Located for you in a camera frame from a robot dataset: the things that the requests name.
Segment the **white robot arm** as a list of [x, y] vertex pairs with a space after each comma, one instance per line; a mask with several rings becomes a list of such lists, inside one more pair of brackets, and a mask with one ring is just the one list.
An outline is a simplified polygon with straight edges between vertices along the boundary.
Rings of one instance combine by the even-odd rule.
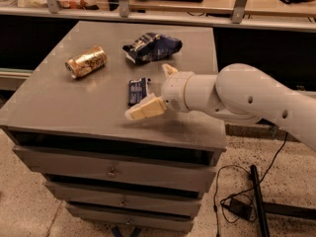
[[316, 150], [315, 98], [291, 90], [243, 63], [230, 64], [216, 75], [179, 71], [169, 64], [162, 68], [166, 81], [161, 95], [147, 95], [125, 112], [127, 119], [148, 119], [168, 110], [199, 111], [238, 124], [265, 119]]

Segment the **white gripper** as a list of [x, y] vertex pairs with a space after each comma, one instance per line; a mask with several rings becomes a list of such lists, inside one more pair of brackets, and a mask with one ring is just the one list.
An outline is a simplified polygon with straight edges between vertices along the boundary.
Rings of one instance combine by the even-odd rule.
[[194, 73], [178, 72], [177, 68], [167, 63], [162, 65], [162, 69], [167, 78], [161, 87], [162, 98], [155, 94], [149, 94], [124, 113], [127, 119], [140, 120], [157, 117], [163, 115], [167, 108], [184, 113], [189, 111], [185, 101], [185, 90]]

